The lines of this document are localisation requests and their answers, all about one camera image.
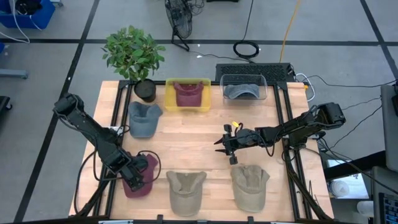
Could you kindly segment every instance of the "beige cap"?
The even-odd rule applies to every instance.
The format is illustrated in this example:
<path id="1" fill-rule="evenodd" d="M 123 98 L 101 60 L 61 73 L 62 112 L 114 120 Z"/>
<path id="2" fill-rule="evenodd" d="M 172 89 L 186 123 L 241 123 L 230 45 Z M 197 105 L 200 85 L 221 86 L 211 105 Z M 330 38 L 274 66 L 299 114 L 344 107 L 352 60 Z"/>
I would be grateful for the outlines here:
<path id="1" fill-rule="evenodd" d="M 259 166 L 241 166 L 232 168 L 231 176 L 236 206 L 260 212 L 266 204 L 267 172 Z"/>
<path id="2" fill-rule="evenodd" d="M 195 215 L 199 212 L 205 172 L 178 173 L 168 171 L 170 183 L 170 204 L 175 214 L 180 216 Z"/>

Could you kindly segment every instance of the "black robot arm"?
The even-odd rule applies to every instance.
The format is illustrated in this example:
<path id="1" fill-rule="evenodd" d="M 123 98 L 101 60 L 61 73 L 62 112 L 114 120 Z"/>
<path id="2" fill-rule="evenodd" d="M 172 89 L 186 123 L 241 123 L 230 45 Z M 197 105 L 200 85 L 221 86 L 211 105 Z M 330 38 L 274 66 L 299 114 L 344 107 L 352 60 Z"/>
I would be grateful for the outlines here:
<path id="1" fill-rule="evenodd" d="M 84 111 L 84 103 L 77 95 L 67 93 L 53 109 L 62 121 L 67 121 L 81 132 L 98 151 L 102 163 L 114 175 L 120 174 L 132 190 L 144 186 L 140 170 L 147 166 L 144 155 L 131 156 L 118 144 L 118 134 L 101 127 Z"/>
<path id="2" fill-rule="evenodd" d="M 231 125 L 226 124 L 224 125 L 226 134 L 215 142 L 215 144 L 222 143 L 225 149 L 216 151 L 231 156 L 229 162 L 237 164 L 238 160 L 234 152 L 238 149 L 253 146 L 271 147 L 286 135 L 289 135 L 290 147 L 303 148 L 307 143 L 307 138 L 311 135 L 319 133 L 321 130 L 339 128 L 345 121 L 338 104 L 325 103 L 313 106 L 299 117 L 279 126 L 254 128 L 254 130 L 240 129 L 235 136 L 231 134 Z"/>

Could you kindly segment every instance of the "yellow cable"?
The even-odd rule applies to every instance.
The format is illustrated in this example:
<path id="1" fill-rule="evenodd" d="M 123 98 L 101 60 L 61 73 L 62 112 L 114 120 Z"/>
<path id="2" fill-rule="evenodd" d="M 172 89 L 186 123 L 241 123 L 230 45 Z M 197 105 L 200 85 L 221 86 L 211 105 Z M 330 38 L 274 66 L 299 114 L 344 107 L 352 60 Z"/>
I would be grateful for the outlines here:
<path id="1" fill-rule="evenodd" d="M 297 0 L 296 6 L 294 8 L 293 16 L 290 19 L 289 26 L 287 27 L 287 30 L 286 30 L 286 33 L 285 33 L 285 37 L 284 37 L 284 42 L 282 44 L 282 50 L 280 51 L 279 63 L 282 62 L 282 58 L 284 57 L 284 50 L 285 50 L 285 43 L 286 43 L 287 34 L 289 33 L 290 26 L 292 26 L 294 17 L 296 16 L 296 12 L 299 9 L 300 2 L 301 2 L 301 0 Z"/>

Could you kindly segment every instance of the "gray cap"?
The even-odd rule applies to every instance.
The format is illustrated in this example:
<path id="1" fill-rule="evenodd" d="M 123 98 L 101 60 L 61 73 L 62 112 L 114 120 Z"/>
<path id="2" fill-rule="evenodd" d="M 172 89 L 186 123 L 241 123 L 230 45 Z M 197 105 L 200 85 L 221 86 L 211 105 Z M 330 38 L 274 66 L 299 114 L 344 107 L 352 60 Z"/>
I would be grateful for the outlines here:
<path id="1" fill-rule="evenodd" d="M 253 96 L 260 98 L 260 88 L 255 84 L 227 85 L 224 89 L 224 96 L 235 99 L 239 96 Z"/>
<path id="2" fill-rule="evenodd" d="M 168 171 L 166 176 L 170 184 L 170 204 L 173 212 L 180 216 L 196 215 L 200 210 L 206 173 Z"/>
<path id="3" fill-rule="evenodd" d="M 132 102 L 129 105 L 130 134 L 134 138 L 151 138 L 163 111 L 157 104 L 144 105 Z"/>
<path id="4" fill-rule="evenodd" d="M 260 212 L 266 204 L 267 172 L 259 166 L 241 166 L 232 168 L 231 176 L 236 206 Z"/>

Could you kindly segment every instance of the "black keyboard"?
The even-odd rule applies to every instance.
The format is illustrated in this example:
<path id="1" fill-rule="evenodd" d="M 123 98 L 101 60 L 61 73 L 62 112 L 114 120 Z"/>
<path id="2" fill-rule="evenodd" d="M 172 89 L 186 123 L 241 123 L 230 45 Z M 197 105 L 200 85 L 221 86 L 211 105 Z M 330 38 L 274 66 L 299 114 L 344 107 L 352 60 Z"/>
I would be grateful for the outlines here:
<path id="1" fill-rule="evenodd" d="M 223 75 L 263 75 L 269 84 L 295 82 L 290 63 L 217 64 L 216 81 L 220 81 Z"/>
<path id="2" fill-rule="evenodd" d="M 381 208 L 381 221 L 385 224 L 398 224 L 398 197 L 379 193 Z"/>

